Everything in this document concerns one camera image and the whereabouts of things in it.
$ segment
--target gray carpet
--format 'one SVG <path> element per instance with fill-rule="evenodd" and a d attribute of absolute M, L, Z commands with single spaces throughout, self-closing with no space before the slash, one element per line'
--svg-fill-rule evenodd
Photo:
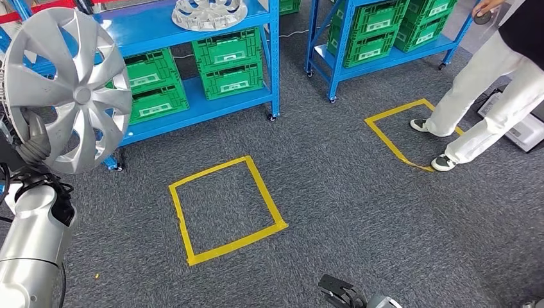
<path fill-rule="evenodd" d="M 281 32 L 306 29 L 308 12 L 303 3 L 283 17 Z M 459 50 L 444 71 L 437 55 L 343 82 L 331 105 L 323 80 L 302 69 L 305 40 L 282 38 L 276 122 L 251 108 L 125 147 L 122 173 L 64 177 L 80 213 L 66 308 L 331 307 L 317 288 L 325 273 L 408 308 L 518 307 L 544 296 L 542 152 L 501 140 L 471 164 L 428 173 L 400 162 L 364 123 L 420 98 L 437 103 L 470 54 Z M 191 62 L 178 62 L 183 75 L 194 74 Z M 447 141 L 408 121 L 429 114 L 416 107 L 377 124 L 426 164 Z M 478 119 L 471 110 L 460 126 Z M 289 227 L 188 266 L 168 185 L 243 155 Z M 178 194 L 196 253 L 272 224 L 244 165 Z M 0 224 L 0 238 L 6 231 Z"/>

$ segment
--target white hubcap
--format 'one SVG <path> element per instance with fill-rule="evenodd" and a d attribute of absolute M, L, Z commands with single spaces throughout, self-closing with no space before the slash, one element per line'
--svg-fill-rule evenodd
<path fill-rule="evenodd" d="M 76 48 L 71 53 L 68 46 Z M 55 77 L 25 67 L 25 51 L 51 61 Z M 102 62 L 94 65 L 97 56 Z M 10 44 L 4 69 L 6 105 L 23 142 L 29 139 L 25 108 L 53 107 L 56 112 L 56 119 L 46 124 L 51 155 L 45 163 L 51 169 L 91 170 L 122 141 L 132 107 L 126 66 L 110 35 L 92 17 L 68 8 L 36 13 Z M 115 89 L 105 88 L 111 80 Z M 66 150 L 74 133 L 78 144 Z"/>

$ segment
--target shoe sole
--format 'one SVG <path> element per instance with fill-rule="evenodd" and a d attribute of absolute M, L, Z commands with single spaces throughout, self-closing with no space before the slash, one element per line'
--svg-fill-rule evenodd
<path fill-rule="evenodd" d="M 410 127 L 414 130 L 417 130 L 420 133 L 428 133 L 429 131 L 427 129 L 421 129 L 419 126 L 414 123 L 414 120 L 410 121 Z"/>
<path fill-rule="evenodd" d="M 434 159 L 432 160 L 432 162 L 430 162 L 430 165 L 431 165 L 431 167 L 433 167 L 433 169 L 435 169 L 436 171 L 440 171 L 440 172 L 447 172 L 447 171 L 450 171 L 451 169 L 453 169 L 455 167 L 455 166 L 453 166 L 453 167 L 440 166 L 439 164 L 437 164 L 435 162 Z"/>

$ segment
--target yellow floor tape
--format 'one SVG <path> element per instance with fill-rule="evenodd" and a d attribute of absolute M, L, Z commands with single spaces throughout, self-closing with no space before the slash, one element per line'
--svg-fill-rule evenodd
<path fill-rule="evenodd" d="M 399 112 L 403 112 L 404 110 L 408 110 L 408 109 L 410 109 L 412 107 L 420 106 L 420 105 L 425 105 L 425 106 L 427 106 L 427 108 L 429 108 L 431 110 L 434 110 L 434 106 L 429 101 L 427 101 L 426 99 L 423 98 L 423 99 L 420 99 L 420 100 L 417 100 L 417 101 L 413 101 L 412 103 L 408 103 L 408 104 L 405 104 L 405 105 L 402 105 L 402 106 L 399 106 L 399 107 L 395 107 L 395 108 L 390 109 L 388 111 L 384 111 L 381 114 L 377 114 L 377 115 L 373 115 L 371 117 L 367 117 L 364 120 L 364 122 L 366 122 L 366 124 L 368 124 L 368 126 L 378 135 L 378 137 L 380 137 L 380 139 L 382 139 L 382 141 L 393 152 L 393 154 L 395 154 L 395 156 L 397 156 L 397 158 L 400 159 L 402 162 L 404 162 L 405 164 L 409 164 L 410 166 L 420 168 L 420 169 L 425 170 L 425 171 L 433 172 L 434 169 L 431 166 L 420 166 L 420 165 L 414 164 L 413 162 L 408 160 L 408 158 L 406 158 L 404 156 L 404 154 L 402 154 L 402 152 L 391 142 L 391 140 L 389 140 L 389 138 L 387 138 L 387 136 L 384 134 L 384 132 L 382 132 L 382 130 L 380 128 L 378 128 L 378 126 L 375 123 L 376 121 L 381 120 L 381 119 L 383 119 L 385 117 L 389 117 L 389 116 L 391 116 L 393 114 L 397 114 Z M 463 134 L 463 131 L 459 127 L 455 128 L 455 132 L 458 133 L 459 135 Z"/>
<path fill-rule="evenodd" d="M 257 187 L 259 188 L 259 192 L 264 200 L 264 203 L 268 207 L 268 210 L 270 211 L 270 214 L 272 215 L 272 218 L 274 219 L 274 225 L 271 225 L 270 227 L 266 227 L 248 236 L 242 237 L 241 239 L 237 239 L 234 242 L 231 242 L 223 246 L 213 248 L 206 252 L 202 252 L 195 255 L 194 251 L 192 250 L 191 240 L 189 239 L 187 225 L 185 224 L 185 219 L 183 218 L 182 206 L 181 206 L 176 188 L 180 185 L 186 184 L 187 182 L 190 182 L 202 176 L 208 175 L 212 172 L 219 171 L 221 169 L 230 167 L 232 165 L 235 165 L 241 162 L 245 162 L 246 165 L 248 166 L 248 169 L 250 170 L 250 173 L 255 183 L 257 184 Z M 285 223 L 285 221 L 282 219 L 280 215 L 280 212 L 276 208 L 276 205 L 274 204 L 272 197 L 270 197 L 270 194 L 268 193 L 268 189 L 266 189 L 266 186 L 264 185 L 264 182 L 259 174 L 259 171 L 257 170 L 257 167 L 255 166 L 253 159 L 251 159 L 249 155 L 206 169 L 194 175 L 188 176 L 187 178 L 183 178 L 171 184 L 169 186 L 169 189 L 170 189 L 170 193 L 172 194 L 172 198 L 174 200 L 174 207 L 176 208 L 176 213 L 178 215 L 178 218 L 180 219 L 180 232 L 182 233 L 182 239 L 185 245 L 185 251 L 187 252 L 187 262 L 189 263 L 189 265 L 195 265 L 195 264 L 213 259 L 215 257 L 219 257 L 220 255 L 224 255 L 226 253 L 239 249 L 243 246 L 247 246 L 251 243 L 254 243 L 260 239 L 263 239 L 269 235 L 272 235 L 288 227 L 288 224 Z"/>

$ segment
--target black and white sneaker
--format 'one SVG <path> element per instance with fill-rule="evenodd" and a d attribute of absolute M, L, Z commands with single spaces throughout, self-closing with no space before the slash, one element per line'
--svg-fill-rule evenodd
<path fill-rule="evenodd" d="M 453 169 L 456 165 L 455 162 L 453 162 L 449 157 L 446 156 L 446 154 L 442 154 L 439 157 L 435 158 L 430 162 L 430 165 L 436 170 L 436 171 L 450 171 Z"/>
<path fill-rule="evenodd" d="M 426 122 L 426 119 L 415 119 L 410 121 L 410 126 L 412 126 L 412 128 L 417 130 L 418 132 L 428 133 L 429 130 L 427 129 L 427 125 L 425 124 Z"/>

